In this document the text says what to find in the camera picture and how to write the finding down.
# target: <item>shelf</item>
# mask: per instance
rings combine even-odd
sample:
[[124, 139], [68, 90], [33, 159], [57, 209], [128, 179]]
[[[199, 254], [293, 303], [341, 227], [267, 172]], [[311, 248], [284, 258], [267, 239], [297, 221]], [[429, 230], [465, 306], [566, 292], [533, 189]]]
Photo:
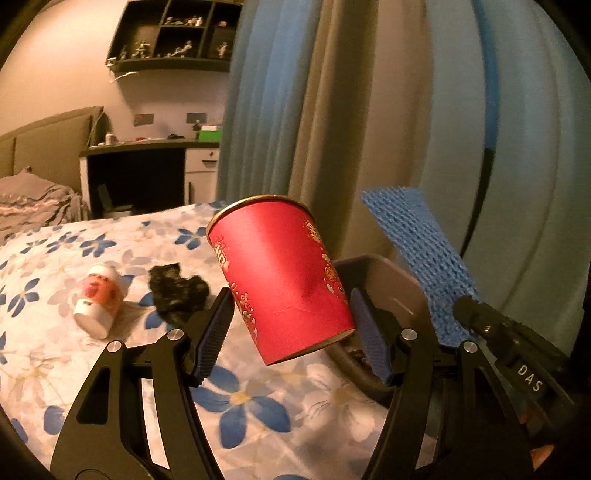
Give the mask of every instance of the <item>shelf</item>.
[[149, 59], [128, 59], [118, 61], [111, 67], [114, 73], [135, 72], [139, 70], [210, 70], [229, 72], [227, 60], [193, 59], [190, 57], [156, 57]]
[[192, 30], [203, 30], [205, 26], [193, 27], [191, 25], [160, 25], [160, 28], [189, 28]]
[[[121, 16], [109, 48], [107, 64], [124, 54], [109, 68], [115, 72], [134, 70], [212, 70], [229, 72], [241, 5], [219, 0], [142, 0], [129, 1]], [[187, 22], [203, 19], [200, 26], [165, 24], [167, 19]], [[167, 57], [190, 45], [184, 57]], [[141, 42], [148, 45], [148, 58], [132, 58]]]

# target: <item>red paper cup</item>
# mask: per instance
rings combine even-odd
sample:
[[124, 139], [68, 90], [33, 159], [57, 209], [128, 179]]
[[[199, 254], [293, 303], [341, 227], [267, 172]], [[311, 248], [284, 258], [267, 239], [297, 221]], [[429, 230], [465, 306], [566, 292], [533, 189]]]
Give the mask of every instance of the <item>red paper cup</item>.
[[267, 365], [353, 333], [345, 291], [305, 206], [280, 195], [240, 200], [213, 217], [207, 239]]

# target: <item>small cup on desk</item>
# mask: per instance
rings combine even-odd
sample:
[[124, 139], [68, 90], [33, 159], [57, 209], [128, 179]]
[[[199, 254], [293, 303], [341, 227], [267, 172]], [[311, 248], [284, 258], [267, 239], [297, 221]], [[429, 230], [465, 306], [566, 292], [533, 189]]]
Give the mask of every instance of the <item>small cup on desk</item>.
[[107, 145], [115, 145], [117, 143], [117, 137], [115, 134], [108, 133], [105, 135], [105, 144]]

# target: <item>metal screw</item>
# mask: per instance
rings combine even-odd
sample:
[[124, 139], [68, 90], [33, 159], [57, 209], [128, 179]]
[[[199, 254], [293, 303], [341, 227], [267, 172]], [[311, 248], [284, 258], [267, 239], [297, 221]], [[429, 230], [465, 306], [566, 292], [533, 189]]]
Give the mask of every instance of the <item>metal screw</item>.
[[478, 351], [478, 345], [474, 342], [465, 342], [464, 350], [468, 353], [476, 353]]
[[416, 340], [418, 335], [412, 328], [406, 328], [402, 331], [402, 338], [405, 340]]
[[168, 340], [172, 340], [174, 342], [175, 340], [180, 340], [183, 338], [183, 335], [184, 332], [181, 329], [175, 328], [174, 330], [170, 330], [166, 336], [168, 337]]
[[115, 340], [114, 342], [111, 342], [109, 345], [107, 345], [107, 350], [111, 353], [115, 353], [118, 352], [119, 350], [121, 350], [121, 342], [118, 340]]

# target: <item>gold cup rim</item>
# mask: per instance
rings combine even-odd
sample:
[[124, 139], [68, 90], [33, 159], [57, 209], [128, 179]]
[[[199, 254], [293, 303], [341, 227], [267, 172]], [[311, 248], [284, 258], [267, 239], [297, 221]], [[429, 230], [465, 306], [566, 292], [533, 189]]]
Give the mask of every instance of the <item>gold cup rim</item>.
[[212, 244], [212, 240], [209, 237], [209, 233], [211, 232], [213, 226], [219, 221], [221, 220], [223, 217], [225, 217], [228, 213], [233, 212], [234, 210], [238, 210], [241, 207], [244, 207], [246, 205], [250, 205], [252, 203], [257, 203], [257, 202], [264, 202], [264, 201], [268, 201], [268, 200], [279, 200], [281, 202], [288, 202], [288, 203], [292, 203], [294, 205], [297, 205], [298, 207], [302, 208], [308, 215], [310, 215], [310, 217], [312, 218], [312, 221], [314, 223], [316, 223], [316, 220], [314, 220], [314, 215], [312, 215], [312, 212], [310, 211], [310, 209], [304, 205], [303, 203], [300, 203], [292, 198], [289, 198], [288, 196], [285, 195], [271, 195], [271, 194], [267, 194], [267, 195], [255, 195], [252, 197], [247, 197], [245, 199], [242, 200], [238, 200], [237, 202], [234, 202], [230, 205], [228, 205], [227, 207], [224, 207], [222, 210], [220, 210], [218, 213], [216, 213], [212, 219], [209, 221], [209, 223], [207, 224], [207, 227], [205, 229], [205, 235], [207, 236], [207, 241], [209, 242], [209, 244], [211, 246], [213, 246]]

